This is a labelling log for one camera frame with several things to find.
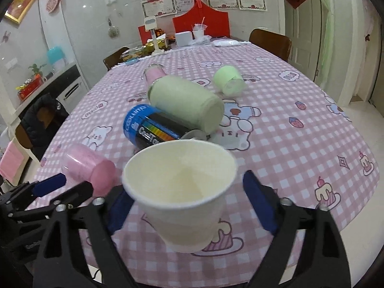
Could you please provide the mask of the white paper cup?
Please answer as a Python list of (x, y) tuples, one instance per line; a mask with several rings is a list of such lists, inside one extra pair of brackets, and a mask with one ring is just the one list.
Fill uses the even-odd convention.
[(174, 252), (211, 243), (238, 173), (234, 155), (202, 140), (173, 140), (141, 150), (125, 165), (122, 183)]

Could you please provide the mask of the large light green cup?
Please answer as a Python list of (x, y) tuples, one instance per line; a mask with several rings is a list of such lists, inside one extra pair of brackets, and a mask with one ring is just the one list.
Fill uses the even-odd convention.
[(222, 99), (192, 81), (166, 75), (148, 89), (150, 104), (207, 135), (216, 131), (224, 116)]

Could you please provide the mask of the black jacket on chair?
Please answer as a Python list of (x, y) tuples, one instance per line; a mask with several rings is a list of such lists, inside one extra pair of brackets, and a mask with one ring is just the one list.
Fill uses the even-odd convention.
[(24, 114), (21, 126), (30, 139), (30, 150), (39, 161), (68, 116), (62, 104), (50, 94), (40, 96)]

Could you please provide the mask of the blue black CoolTowel can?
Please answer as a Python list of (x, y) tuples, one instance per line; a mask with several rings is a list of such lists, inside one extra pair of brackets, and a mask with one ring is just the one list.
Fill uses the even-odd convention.
[(134, 106), (123, 123), (125, 137), (139, 150), (171, 140), (207, 140), (207, 134), (187, 127), (173, 116), (149, 104)]

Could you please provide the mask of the red box on counter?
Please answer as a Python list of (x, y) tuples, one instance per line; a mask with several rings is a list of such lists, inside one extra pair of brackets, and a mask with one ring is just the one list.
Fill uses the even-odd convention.
[(43, 79), (40, 74), (33, 75), (32, 78), (26, 80), (24, 84), (16, 87), (18, 97), (21, 102), (26, 100), (37, 88), (43, 84)]

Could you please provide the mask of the white cabinet with black counter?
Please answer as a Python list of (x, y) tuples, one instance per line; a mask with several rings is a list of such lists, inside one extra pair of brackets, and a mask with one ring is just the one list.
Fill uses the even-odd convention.
[(55, 72), (47, 81), (43, 81), (23, 101), (17, 97), (16, 93), (11, 94), (4, 79), (1, 79), (1, 123), (13, 124), (45, 94), (61, 102), (70, 113), (88, 92), (89, 86), (75, 62), (71, 62), (62, 70)]

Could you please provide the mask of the small potted plant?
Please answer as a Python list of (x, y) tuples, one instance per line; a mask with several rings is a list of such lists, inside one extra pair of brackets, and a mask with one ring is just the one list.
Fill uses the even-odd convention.
[(42, 68), (45, 66), (46, 64), (42, 64), (42, 65), (32, 64), (31, 66), (29, 66), (29, 69), (33, 73), (33, 75), (31, 76), (31, 79), (35, 80), (37, 78), (43, 78)]

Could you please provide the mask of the brown chair left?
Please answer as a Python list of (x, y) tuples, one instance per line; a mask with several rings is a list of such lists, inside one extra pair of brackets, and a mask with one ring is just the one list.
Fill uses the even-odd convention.
[(124, 47), (118, 49), (117, 51), (115, 51), (114, 53), (112, 53), (110, 56), (103, 59), (103, 63), (104, 63), (104, 65), (108, 71), (110, 71), (112, 69), (112, 67), (123, 62), (121, 55), (127, 50), (129, 50), (129, 47), (124, 46)]

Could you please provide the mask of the brown chair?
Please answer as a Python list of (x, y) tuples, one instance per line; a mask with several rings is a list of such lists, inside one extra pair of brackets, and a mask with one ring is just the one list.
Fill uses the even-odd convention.
[(286, 62), (292, 48), (292, 41), (287, 36), (263, 29), (252, 30), (249, 42), (269, 51)]
[(110, 71), (112, 69), (112, 67), (123, 62), (121, 55), (127, 50), (129, 50), (129, 47), (124, 46), (124, 47), (118, 49), (117, 51), (115, 51), (114, 53), (112, 53), (110, 56), (103, 59), (103, 63), (104, 63), (104, 65), (108, 71)]

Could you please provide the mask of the teal white appliance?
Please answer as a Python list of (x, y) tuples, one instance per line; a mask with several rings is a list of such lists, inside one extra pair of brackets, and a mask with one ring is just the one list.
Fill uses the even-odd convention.
[(64, 69), (66, 66), (66, 57), (61, 47), (57, 46), (50, 48), (47, 52), (48, 61), (53, 66), (53, 69), (57, 72)]

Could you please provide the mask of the pink checkered tablecloth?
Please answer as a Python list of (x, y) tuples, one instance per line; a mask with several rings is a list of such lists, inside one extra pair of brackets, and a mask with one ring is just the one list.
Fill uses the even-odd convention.
[[(123, 121), (147, 102), (144, 70), (166, 73), (215, 90), (214, 73), (234, 66), (247, 83), (225, 98), (214, 142), (231, 151), (240, 173), (252, 170), (262, 184), (295, 204), (326, 204), (340, 229), (363, 209), (379, 184), (379, 165), (346, 113), (293, 66), (252, 44), (169, 51), (109, 71), (79, 102), (44, 154), (35, 180), (62, 170), (72, 144), (85, 144), (122, 169), (136, 148)], [(237, 178), (226, 195), (214, 241), (195, 254), (166, 247), (134, 206), (113, 240), (132, 276), (159, 287), (220, 287), (248, 281), (268, 250), (271, 235), (258, 222)]]

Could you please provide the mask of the gold framed picture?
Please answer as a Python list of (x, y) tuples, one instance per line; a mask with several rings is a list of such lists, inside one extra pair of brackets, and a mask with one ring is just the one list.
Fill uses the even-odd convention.
[(8, 9), (6, 10), (5, 17), (14, 24), (21, 24), (26, 13), (32, 7), (36, 0), (13, 0)]

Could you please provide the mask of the white tissue box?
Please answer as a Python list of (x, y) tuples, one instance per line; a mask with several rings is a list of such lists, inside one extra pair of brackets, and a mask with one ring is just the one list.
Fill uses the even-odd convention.
[(176, 45), (179, 48), (189, 46), (193, 41), (193, 35), (191, 31), (183, 31), (180, 33), (175, 33)]

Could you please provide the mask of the red gift bag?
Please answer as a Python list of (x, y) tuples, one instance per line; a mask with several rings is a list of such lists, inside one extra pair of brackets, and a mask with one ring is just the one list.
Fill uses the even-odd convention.
[[(174, 0), (147, 0), (142, 3), (142, 8), (144, 17), (176, 14)], [(228, 13), (217, 11), (202, 0), (193, 0), (193, 6), (187, 12), (172, 18), (175, 33), (192, 31), (195, 24), (206, 25), (206, 33), (212, 37), (230, 37)]]

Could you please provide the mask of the green curtain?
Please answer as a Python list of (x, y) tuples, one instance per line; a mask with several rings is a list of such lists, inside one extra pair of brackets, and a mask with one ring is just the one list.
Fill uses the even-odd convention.
[(333, 45), (335, 37), (335, 2), (334, 0), (320, 0), (327, 10), (325, 19), (324, 37), (322, 40), (322, 50), (320, 55), (320, 71), (318, 86), (325, 89), (329, 80), (329, 71), (333, 56)]

